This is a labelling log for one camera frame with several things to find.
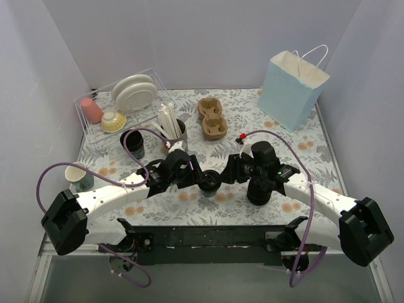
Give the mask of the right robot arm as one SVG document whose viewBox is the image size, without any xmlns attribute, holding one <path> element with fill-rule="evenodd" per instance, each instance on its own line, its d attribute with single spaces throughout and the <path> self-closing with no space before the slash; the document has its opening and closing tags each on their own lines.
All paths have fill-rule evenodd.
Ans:
<svg viewBox="0 0 404 303">
<path fill-rule="evenodd" d="M 295 199 L 334 223 L 317 227 L 307 217 L 298 217 L 269 240 L 282 250 L 300 251 L 307 244 L 337 249 L 359 266 L 367 266 L 394 241 L 394 235 L 379 207 L 371 198 L 357 200 L 309 181 L 293 166 L 281 163 L 267 141 L 249 145 L 240 154 L 229 155 L 220 174 L 222 183 L 248 182 L 247 198 L 265 205 L 276 191 Z"/>
</svg>

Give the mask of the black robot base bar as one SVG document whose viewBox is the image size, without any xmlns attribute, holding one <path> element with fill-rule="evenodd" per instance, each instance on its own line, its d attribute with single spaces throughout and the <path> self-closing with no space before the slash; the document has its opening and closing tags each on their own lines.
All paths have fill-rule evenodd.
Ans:
<svg viewBox="0 0 404 303">
<path fill-rule="evenodd" d="M 140 265 L 263 263 L 282 265 L 283 251 L 298 250 L 292 232 L 299 217 L 288 225 L 134 226 L 124 219 L 124 238 L 108 248 L 135 253 Z"/>
</svg>

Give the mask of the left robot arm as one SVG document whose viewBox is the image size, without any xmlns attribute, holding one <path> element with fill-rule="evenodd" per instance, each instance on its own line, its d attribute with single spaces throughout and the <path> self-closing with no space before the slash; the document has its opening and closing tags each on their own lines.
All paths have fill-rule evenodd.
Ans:
<svg viewBox="0 0 404 303">
<path fill-rule="evenodd" d="M 41 220 L 56 253 L 67 255 L 84 243 L 111 244 L 126 253 L 133 248 L 134 237 L 126 223 L 108 223 L 103 227 L 93 221 L 128 202 L 148 199 L 164 193 L 173 185 L 179 189 L 201 185 L 207 177 L 195 155 L 181 149 L 163 160 L 154 160 L 120 182 L 84 193 L 61 191 Z"/>
</svg>

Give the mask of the black plastic cup lid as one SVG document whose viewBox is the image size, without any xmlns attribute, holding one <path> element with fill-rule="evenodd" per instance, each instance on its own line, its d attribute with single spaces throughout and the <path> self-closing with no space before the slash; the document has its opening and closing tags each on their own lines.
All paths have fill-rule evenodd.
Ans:
<svg viewBox="0 0 404 303">
<path fill-rule="evenodd" d="M 218 178 L 220 177 L 220 174 L 215 170 L 206 170 L 205 172 L 208 177 L 204 179 L 204 181 L 208 181 L 209 186 L 219 186 Z"/>
</svg>

